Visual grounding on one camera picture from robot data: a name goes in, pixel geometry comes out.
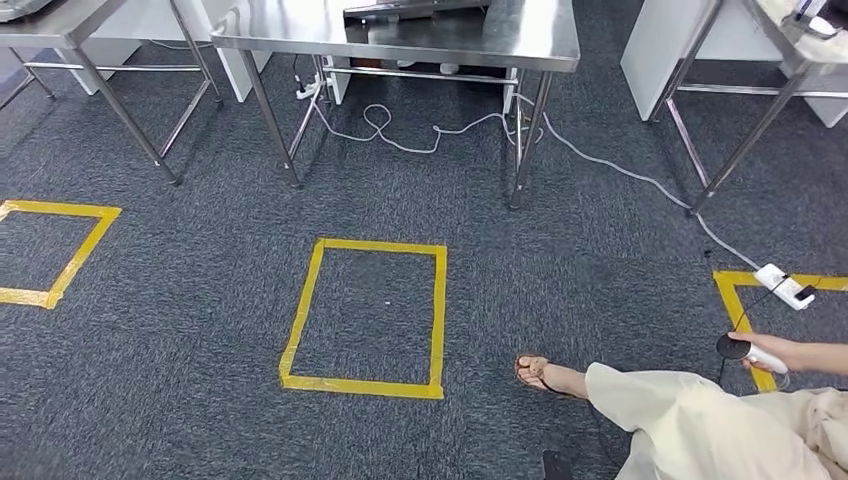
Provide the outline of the person's left hand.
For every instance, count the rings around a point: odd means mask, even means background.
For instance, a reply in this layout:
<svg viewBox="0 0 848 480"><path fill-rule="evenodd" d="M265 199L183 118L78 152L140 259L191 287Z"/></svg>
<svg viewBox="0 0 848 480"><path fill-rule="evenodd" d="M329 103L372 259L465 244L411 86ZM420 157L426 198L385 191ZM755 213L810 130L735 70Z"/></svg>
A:
<svg viewBox="0 0 848 480"><path fill-rule="evenodd" d="M797 372L805 369L802 356L804 349L799 342L750 332L729 332L728 336L734 340L747 341L753 346L776 356L786 364L789 371Z"/></svg>

